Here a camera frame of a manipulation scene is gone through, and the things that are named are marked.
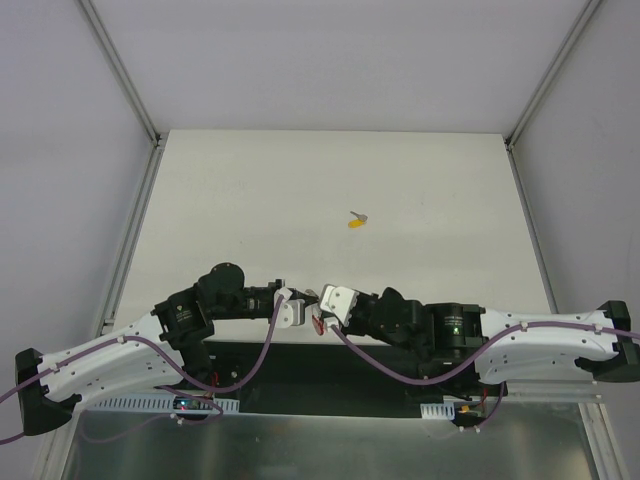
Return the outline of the red grey carabiner keyring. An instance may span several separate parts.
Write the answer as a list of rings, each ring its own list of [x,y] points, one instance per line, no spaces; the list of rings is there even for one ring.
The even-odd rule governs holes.
[[[325,334],[325,322],[320,316],[312,316],[312,325],[319,336],[323,336]]]

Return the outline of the key with yellow tag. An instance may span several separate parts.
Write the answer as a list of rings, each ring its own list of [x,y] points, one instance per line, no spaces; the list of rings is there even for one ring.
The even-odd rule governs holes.
[[[363,227],[368,222],[368,216],[365,214],[360,214],[355,211],[351,211],[350,214],[353,216],[347,224],[350,229]]]

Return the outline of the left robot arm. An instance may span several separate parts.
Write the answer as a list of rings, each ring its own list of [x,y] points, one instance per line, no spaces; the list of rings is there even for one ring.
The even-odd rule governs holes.
[[[265,319],[270,331],[300,326],[317,302],[314,291],[290,289],[281,279],[248,286],[239,266],[221,263],[119,330],[56,353],[24,349],[15,356],[22,432],[54,431],[76,412],[141,389],[182,381],[217,392],[204,344],[216,322]]]

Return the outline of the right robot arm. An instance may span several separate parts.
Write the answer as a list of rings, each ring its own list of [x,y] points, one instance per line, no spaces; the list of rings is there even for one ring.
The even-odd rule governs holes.
[[[451,382],[461,394],[483,385],[527,377],[538,380],[563,369],[592,380],[639,379],[639,336],[630,329],[622,301],[574,314],[525,314],[476,304],[422,304],[387,288],[381,295],[344,289],[331,305],[334,333],[358,356],[404,384],[426,387]],[[383,365],[351,337],[370,337],[414,355],[408,373]]]

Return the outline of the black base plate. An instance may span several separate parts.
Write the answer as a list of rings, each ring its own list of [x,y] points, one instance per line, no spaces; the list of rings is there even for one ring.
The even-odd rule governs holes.
[[[344,345],[199,342],[178,364],[208,386],[227,388],[243,413],[416,418],[421,403],[470,401],[501,393],[473,368],[434,386],[411,386],[380,372]]]

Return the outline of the left aluminium frame post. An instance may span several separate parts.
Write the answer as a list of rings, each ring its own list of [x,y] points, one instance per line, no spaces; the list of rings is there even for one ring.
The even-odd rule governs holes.
[[[156,128],[94,2],[78,0],[75,1],[75,4],[87,23],[108,68],[112,72],[121,93],[143,129],[145,136],[154,147],[157,147],[161,144],[162,133]]]

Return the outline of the aluminium frame post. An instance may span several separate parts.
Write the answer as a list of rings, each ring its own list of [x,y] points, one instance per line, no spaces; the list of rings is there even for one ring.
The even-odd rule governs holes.
[[[518,116],[513,128],[509,131],[509,134],[504,137],[504,144],[509,153],[513,151],[528,125],[534,119],[545,98],[551,92],[565,64],[569,61],[578,43],[605,4],[606,2],[604,0],[588,0],[582,5],[549,65],[536,84],[521,114]]]
[[[121,93],[143,129],[145,136],[154,147],[157,147],[161,144],[162,133],[156,128],[94,2],[78,0],[75,1],[75,4],[87,23],[108,68],[112,72]]]

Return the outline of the right aluminium frame post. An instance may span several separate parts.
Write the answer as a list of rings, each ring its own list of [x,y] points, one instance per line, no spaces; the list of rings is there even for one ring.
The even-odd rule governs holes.
[[[509,153],[513,151],[528,125],[534,119],[545,98],[551,92],[565,64],[569,61],[578,43],[605,4],[606,2],[604,0],[588,0],[582,5],[549,65],[536,84],[521,114],[518,116],[513,128],[509,131],[509,134],[504,137],[504,144]]]

